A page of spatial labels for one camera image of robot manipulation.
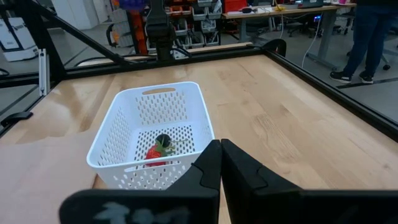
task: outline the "black metal frame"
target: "black metal frame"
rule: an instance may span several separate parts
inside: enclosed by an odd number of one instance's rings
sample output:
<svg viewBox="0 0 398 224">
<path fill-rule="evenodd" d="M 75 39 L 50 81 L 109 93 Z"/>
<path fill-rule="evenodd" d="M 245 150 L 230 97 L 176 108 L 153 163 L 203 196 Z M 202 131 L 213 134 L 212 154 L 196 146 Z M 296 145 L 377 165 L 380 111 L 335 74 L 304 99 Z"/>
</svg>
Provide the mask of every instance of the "black metal frame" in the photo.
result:
<svg viewBox="0 0 398 224">
<path fill-rule="evenodd" d="M 93 77 L 97 75 L 107 75 L 110 73 L 130 72 L 152 68 L 168 67 L 173 65 L 184 65 L 188 63 L 206 62 L 210 60 L 220 60 L 226 58 L 264 54 L 265 56 L 271 58 L 273 61 L 282 65 L 284 68 L 288 69 L 294 75 L 300 77 L 302 80 L 305 80 L 307 83 L 329 96 L 332 100 L 336 101 L 347 110 L 350 110 L 356 116 L 359 116 L 365 122 L 369 123 L 376 129 L 380 130 L 382 133 L 389 136 L 391 139 L 398 142 L 397 122 L 352 99 L 348 95 L 340 92 L 337 88 L 323 82 L 316 76 L 308 73 L 307 71 L 288 61 L 284 57 L 275 54 L 272 46 L 271 48 L 269 46 L 256 47 L 253 45 L 244 47 L 231 47 L 219 50 L 208 50 L 206 52 L 195 52 L 192 53 L 192 58 L 187 58 L 183 60 L 160 62 L 156 61 L 156 59 L 154 58 L 144 58 L 136 60 L 134 61 L 134 63 L 132 63 L 104 48 L 99 43 L 90 39 L 79 30 L 61 20 L 51 11 L 38 5 L 32 0 L 16 0 L 16 2 L 17 4 L 14 5 L 14 10 L 17 11 L 18 15 L 21 15 L 24 21 L 26 21 L 26 25 L 30 33 L 32 34 L 38 48 L 47 49 L 47 52 L 50 55 L 52 87 L 54 87 L 62 80 L 74 78 Z M 44 26 L 41 16 L 44 16 L 50 21 L 56 22 L 62 29 L 74 35 L 76 38 L 80 39 L 98 52 L 102 53 L 105 57 L 111 59 L 113 62 L 65 69 L 60 60 L 59 54 L 57 53 L 57 50 L 55 49 L 55 46 L 51 40 L 51 37 Z M 280 47 L 278 50 L 283 55 L 286 50 L 285 46 L 283 46 L 283 44 L 279 46 Z M 2 78 L 2 80 L 0 80 L 0 87 L 37 83 L 38 74 L 28 73 L 16 76 L 11 75 L 9 77 Z"/>
</svg>

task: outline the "basket handle hole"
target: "basket handle hole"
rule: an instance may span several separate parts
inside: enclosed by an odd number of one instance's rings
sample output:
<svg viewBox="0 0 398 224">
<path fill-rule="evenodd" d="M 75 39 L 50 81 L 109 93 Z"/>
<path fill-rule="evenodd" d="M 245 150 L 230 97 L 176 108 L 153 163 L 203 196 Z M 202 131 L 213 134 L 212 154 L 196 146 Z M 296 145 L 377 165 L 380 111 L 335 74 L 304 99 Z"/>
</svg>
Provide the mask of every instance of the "basket handle hole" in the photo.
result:
<svg viewBox="0 0 398 224">
<path fill-rule="evenodd" d="M 154 90 L 148 90 L 143 92 L 143 95 L 150 95 L 150 94 L 155 94 L 155 93 L 167 93 L 167 92 L 171 92 L 171 91 L 175 91 L 175 88 L 158 88 L 158 89 L 154 89 Z"/>
</svg>

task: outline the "wooden tabletop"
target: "wooden tabletop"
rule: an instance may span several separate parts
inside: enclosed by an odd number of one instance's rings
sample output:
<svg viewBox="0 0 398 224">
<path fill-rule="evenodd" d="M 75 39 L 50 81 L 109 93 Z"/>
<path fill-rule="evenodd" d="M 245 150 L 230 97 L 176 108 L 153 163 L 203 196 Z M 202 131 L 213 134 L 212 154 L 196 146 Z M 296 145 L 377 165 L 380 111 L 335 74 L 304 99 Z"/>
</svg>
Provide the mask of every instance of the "wooden tabletop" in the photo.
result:
<svg viewBox="0 0 398 224">
<path fill-rule="evenodd" d="M 98 130 L 120 91 L 182 81 L 199 84 L 217 139 L 293 183 L 398 189 L 398 143 L 264 55 L 62 81 L 0 144 Z M 105 188 L 99 178 L 93 187 Z M 223 193 L 220 223 L 229 223 Z"/>
<path fill-rule="evenodd" d="M 286 9 L 284 11 L 276 11 L 276 7 L 272 7 L 271 12 L 265 13 L 253 13 L 253 14 L 232 14 L 228 15 L 227 13 L 223 13 L 223 19 L 245 19 L 245 18 L 253 18 L 253 17 L 268 17 L 268 16 L 278 16 L 278 15 L 287 15 L 287 14 L 295 14 L 295 13 L 308 13 L 308 12 L 322 12 L 329 10 L 341 9 L 342 7 L 355 7 L 356 4 L 348 3 L 344 6 L 334 5 L 334 6 L 323 6 L 309 9 Z M 253 8 L 265 8 L 264 6 L 256 6 Z"/>
</svg>

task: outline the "white plastic basket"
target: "white plastic basket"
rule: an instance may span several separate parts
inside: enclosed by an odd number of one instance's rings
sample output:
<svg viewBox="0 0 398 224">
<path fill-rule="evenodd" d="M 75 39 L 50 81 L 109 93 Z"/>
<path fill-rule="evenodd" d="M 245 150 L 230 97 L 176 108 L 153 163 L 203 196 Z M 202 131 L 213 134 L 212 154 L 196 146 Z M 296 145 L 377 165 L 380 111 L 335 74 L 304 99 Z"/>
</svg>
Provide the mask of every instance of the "white plastic basket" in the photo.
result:
<svg viewBox="0 0 398 224">
<path fill-rule="evenodd" d="M 167 157 L 145 160 L 160 134 L 175 146 Z M 112 189 L 165 190 L 190 168 L 214 133 L 198 84 L 147 86 L 118 93 L 87 155 Z M 153 162 L 165 165 L 149 167 Z"/>
</svg>

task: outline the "jeans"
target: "jeans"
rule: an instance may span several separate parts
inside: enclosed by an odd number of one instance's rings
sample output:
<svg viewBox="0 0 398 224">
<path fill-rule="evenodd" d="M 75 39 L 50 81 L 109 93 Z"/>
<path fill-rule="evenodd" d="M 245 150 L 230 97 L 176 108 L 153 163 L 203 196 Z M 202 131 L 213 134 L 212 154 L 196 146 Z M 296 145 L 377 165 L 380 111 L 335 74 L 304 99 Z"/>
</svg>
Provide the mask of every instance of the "jeans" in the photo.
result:
<svg viewBox="0 0 398 224">
<path fill-rule="evenodd" d="M 357 6 L 354 22 L 354 46 L 344 73 L 352 76 L 362 62 L 366 51 L 364 74 L 372 76 L 380 64 L 384 39 L 398 17 L 396 6 Z"/>
</svg>

